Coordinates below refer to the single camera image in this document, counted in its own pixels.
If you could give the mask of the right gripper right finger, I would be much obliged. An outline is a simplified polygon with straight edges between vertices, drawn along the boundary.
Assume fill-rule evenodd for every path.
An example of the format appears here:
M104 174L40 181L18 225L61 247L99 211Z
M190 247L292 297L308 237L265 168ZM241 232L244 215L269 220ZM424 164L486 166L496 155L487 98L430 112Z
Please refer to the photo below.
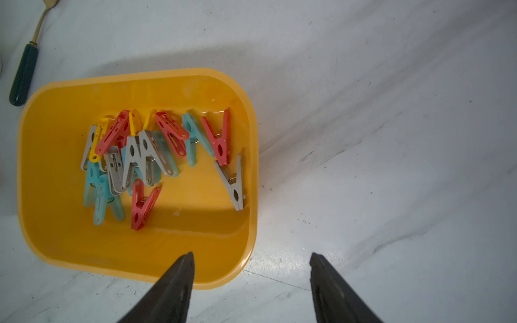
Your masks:
M310 266L317 322L381 321L323 255L312 253Z

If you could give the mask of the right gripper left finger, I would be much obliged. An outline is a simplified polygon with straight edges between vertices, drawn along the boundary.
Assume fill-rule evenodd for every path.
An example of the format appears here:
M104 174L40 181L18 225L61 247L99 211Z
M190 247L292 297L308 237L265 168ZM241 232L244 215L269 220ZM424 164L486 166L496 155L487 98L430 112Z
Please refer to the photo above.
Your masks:
M120 322L186 322L195 276L192 252L179 257Z

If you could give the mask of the grey clothespin bottom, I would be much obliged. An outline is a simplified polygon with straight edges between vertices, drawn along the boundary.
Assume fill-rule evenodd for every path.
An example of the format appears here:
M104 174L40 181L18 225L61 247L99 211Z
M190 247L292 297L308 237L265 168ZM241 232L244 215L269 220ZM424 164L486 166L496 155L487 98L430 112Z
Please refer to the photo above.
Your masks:
M238 154L237 158L237 169L234 177L230 177L227 172L218 164L217 161L214 161L214 166L218 171L219 177L222 179L223 185L225 186L232 204L234 205L235 210L243 211L244 210L244 193L243 193L243 183L242 183L242 154Z

